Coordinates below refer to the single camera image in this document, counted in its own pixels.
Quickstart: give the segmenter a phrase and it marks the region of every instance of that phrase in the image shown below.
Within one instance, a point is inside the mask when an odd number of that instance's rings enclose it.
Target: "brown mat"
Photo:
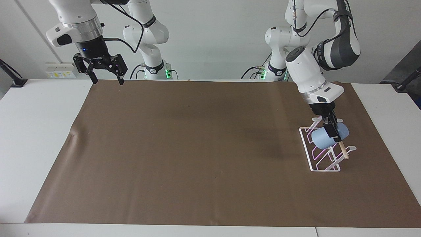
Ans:
[[[310,172],[293,83],[100,81],[26,223],[421,227],[421,207],[352,86],[336,113],[355,145]]]

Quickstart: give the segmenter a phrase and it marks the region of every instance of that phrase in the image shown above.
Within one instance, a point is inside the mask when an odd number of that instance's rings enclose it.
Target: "wooden handle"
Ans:
[[[339,146],[341,147],[342,153],[344,154],[345,159],[349,159],[348,152],[346,152],[346,148],[343,141],[339,142]]]

